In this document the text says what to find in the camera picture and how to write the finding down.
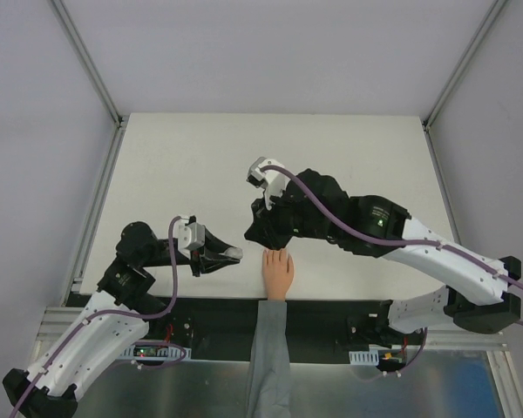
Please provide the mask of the clear nail polish bottle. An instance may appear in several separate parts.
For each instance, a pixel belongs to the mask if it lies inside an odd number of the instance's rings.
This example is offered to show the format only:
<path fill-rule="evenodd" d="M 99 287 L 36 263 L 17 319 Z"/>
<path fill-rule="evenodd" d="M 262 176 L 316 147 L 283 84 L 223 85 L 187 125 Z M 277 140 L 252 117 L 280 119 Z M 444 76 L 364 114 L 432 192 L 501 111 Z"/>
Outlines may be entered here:
<path fill-rule="evenodd" d="M 224 255 L 232 259 L 241 260 L 243 257 L 243 251 L 239 247 L 232 246 L 226 249 Z"/>

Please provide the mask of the grey sleeved forearm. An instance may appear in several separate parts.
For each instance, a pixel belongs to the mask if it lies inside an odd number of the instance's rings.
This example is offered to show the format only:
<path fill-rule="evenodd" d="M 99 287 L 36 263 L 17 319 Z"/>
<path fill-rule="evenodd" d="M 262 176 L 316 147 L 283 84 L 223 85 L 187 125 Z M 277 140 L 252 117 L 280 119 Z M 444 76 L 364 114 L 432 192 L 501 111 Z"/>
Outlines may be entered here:
<path fill-rule="evenodd" d="M 248 367 L 246 416 L 290 417 L 292 377 L 286 338 L 287 303 L 258 303 Z"/>

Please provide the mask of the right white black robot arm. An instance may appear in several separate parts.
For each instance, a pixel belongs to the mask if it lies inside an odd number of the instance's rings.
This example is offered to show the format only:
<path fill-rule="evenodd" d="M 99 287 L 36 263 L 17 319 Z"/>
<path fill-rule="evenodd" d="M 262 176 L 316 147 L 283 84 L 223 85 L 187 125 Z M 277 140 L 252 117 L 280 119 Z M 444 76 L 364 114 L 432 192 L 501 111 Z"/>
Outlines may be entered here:
<path fill-rule="evenodd" d="M 375 321 L 377 338 L 395 343 L 405 334 L 454 324 L 476 334 L 496 334 L 521 318 L 521 299 L 508 287 L 521 262 L 490 259 L 434 233 L 402 206 L 377 195 L 350 196 L 337 181 L 307 169 L 292 174 L 261 159 L 247 181 L 263 191 L 251 205 L 244 237 L 280 250 L 293 238 L 319 239 L 356 256 L 414 268 L 442 286 L 408 300 L 387 300 Z"/>

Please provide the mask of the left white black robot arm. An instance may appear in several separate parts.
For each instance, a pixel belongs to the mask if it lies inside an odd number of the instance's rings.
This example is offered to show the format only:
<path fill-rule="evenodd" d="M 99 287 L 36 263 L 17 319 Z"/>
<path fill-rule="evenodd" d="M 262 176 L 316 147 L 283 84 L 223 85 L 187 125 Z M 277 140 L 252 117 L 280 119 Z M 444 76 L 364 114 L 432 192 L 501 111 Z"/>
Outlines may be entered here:
<path fill-rule="evenodd" d="M 166 331 L 178 291 L 164 304 L 149 293 L 154 266 L 189 266 L 193 276 L 241 262 L 242 250 L 213 236 L 194 216 L 174 218 L 158 238 L 143 221 L 124 227 L 96 291 L 58 340 L 26 369 L 11 369 L 3 387 L 12 416 L 72 417 L 86 391 L 123 351 Z"/>

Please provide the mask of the mannequin hand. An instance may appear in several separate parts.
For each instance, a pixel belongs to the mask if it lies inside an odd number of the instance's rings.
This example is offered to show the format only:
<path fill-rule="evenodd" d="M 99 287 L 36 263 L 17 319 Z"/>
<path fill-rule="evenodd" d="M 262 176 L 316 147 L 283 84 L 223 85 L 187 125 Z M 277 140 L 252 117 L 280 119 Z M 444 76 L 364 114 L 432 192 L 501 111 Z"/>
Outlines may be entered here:
<path fill-rule="evenodd" d="M 267 299 L 285 301 L 295 275 L 292 256 L 286 249 L 265 249 L 262 255 L 261 275 Z"/>

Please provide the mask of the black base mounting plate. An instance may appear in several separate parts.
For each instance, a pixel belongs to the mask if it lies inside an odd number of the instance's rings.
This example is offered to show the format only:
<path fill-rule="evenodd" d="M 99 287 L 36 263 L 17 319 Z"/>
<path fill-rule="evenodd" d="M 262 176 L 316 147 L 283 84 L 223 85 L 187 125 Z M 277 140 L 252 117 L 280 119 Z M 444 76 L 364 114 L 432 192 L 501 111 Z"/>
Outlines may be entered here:
<path fill-rule="evenodd" d="M 257 300 L 177 300 L 165 316 L 144 321 L 121 314 L 110 295 L 72 296 L 84 318 L 102 316 L 83 326 L 63 349 L 82 347 L 93 359 L 101 349 L 134 344 L 174 344 L 191 349 L 195 361 L 249 361 L 257 321 Z M 345 364 L 349 351 L 379 352 L 379 369 L 395 371 L 407 365 L 409 347 L 425 348 L 428 331 L 401 334 L 385 325 L 388 301 L 292 300 L 287 307 L 286 338 L 294 363 Z"/>

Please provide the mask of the right aluminium frame post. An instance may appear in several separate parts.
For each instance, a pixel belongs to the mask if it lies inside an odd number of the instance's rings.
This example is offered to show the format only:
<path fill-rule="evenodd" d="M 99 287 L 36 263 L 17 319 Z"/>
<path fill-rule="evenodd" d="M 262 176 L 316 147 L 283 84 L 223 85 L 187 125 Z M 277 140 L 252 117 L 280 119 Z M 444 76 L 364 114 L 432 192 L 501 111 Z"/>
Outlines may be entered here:
<path fill-rule="evenodd" d="M 423 118 L 422 126 L 425 132 L 428 132 L 433 127 L 439 115 L 447 105 L 448 100 L 463 81 L 465 74 L 470 69 L 476 56 L 479 54 L 481 47 L 510 3 L 511 1 L 509 0 L 492 1 L 485 15 L 482 17 L 478 28 L 474 31 L 463 53 L 459 57 L 444 86 L 439 92 L 430 111 Z"/>

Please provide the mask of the aluminium frame post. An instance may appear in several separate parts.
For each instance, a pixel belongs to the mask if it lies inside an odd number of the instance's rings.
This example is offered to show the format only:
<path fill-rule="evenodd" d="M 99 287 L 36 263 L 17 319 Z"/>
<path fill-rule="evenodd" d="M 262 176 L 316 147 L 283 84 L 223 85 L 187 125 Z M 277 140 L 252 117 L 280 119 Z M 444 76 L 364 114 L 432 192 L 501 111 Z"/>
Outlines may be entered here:
<path fill-rule="evenodd" d="M 58 20 L 62 31 L 80 63 L 80 66 L 91 83 L 99 101 L 105 108 L 110 120 L 117 128 L 120 128 L 125 121 L 124 116 L 120 113 L 118 106 L 115 105 L 112 95 L 108 91 L 105 81 L 101 77 L 65 2 L 62 0 L 48 0 L 47 3 Z"/>
<path fill-rule="evenodd" d="M 433 127 L 439 115 L 447 105 L 448 100 L 463 81 L 465 74 L 470 69 L 476 56 L 479 54 L 481 47 L 510 3 L 511 1 L 509 0 L 492 1 L 485 15 L 482 17 L 478 28 L 474 31 L 463 53 L 459 57 L 444 86 L 439 92 L 430 111 L 423 118 L 422 126 L 425 132 L 428 132 Z"/>

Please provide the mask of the left aluminium frame post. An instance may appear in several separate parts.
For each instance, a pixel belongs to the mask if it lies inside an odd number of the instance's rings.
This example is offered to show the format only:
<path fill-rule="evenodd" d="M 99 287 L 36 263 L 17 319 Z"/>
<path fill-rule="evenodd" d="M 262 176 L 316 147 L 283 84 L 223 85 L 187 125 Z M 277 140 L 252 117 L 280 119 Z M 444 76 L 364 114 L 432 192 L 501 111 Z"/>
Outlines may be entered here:
<path fill-rule="evenodd" d="M 120 128 L 125 121 L 124 116 L 120 113 L 118 106 L 115 105 L 112 95 L 108 91 L 105 81 L 101 77 L 65 2 L 62 0 L 48 0 L 47 3 L 58 20 L 62 31 L 80 63 L 80 66 L 91 83 L 99 101 L 105 108 L 110 120 L 117 128 Z"/>

